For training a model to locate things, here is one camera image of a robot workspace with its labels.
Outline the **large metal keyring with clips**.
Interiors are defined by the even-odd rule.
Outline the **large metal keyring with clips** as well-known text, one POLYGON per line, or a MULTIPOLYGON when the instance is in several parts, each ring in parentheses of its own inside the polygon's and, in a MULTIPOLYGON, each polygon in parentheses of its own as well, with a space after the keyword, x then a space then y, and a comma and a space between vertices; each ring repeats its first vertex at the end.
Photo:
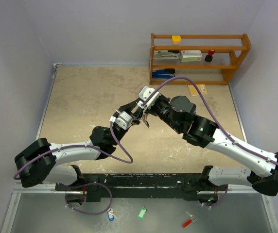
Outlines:
POLYGON ((144 122, 144 123, 148 123, 148 114, 147 113, 143 113, 142 117, 141 117, 141 120, 144 122))

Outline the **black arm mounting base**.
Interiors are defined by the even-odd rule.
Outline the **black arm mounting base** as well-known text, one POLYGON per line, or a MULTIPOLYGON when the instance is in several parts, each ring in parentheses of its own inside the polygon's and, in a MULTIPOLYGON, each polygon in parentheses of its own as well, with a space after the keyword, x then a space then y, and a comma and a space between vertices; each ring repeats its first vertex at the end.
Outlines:
POLYGON ((66 187, 55 186, 56 191, 83 191, 86 188, 87 202, 99 202, 102 198, 132 199, 184 199, 189 201, 208 201, 211 196, 226 190, 226 185, 216 186, 201 178, 200 173, 165 174, 83 174, 77 181, 66 187))

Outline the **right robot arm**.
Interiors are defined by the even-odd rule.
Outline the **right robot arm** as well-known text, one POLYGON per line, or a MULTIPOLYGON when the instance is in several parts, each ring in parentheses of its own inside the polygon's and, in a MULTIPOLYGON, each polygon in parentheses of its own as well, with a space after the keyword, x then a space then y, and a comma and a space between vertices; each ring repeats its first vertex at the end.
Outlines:
POLYGON ((153 94, 150 88, 139 94, 141 101, 147 101, 147 113, 159 117, 176 133, 193 146, 219 152, 242 164, 241 167, 204 167, 200 186, 211 190, 214 186, 245 185, 255 191, 276 196, 278 193, 278 152, 258 149, 240 139, 223 133, 217 124, 196 115, 196 105, 185 96, 173 99, 160 93, 153 94))

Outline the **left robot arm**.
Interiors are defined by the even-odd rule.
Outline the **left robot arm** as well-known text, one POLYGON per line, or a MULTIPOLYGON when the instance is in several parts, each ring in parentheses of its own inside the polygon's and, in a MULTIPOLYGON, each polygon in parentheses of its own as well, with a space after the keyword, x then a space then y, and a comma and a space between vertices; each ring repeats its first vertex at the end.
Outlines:
POLYGON ((14 158, 17 168, 14 180, 19 180, 25 188, 43 182, 62 182, 72 190, 79 190, 84 183, 79 168, 65 167, 65 164, 108 157, 133 163, 134 159, 121 145, 121 139, 131 126, 139 124, 145 109, 142 103, 141 99, 136 99, 121 106, 111 116, 109 126, 94 127, 87 141, 57 144, 46 138, 37 139, 14 158))

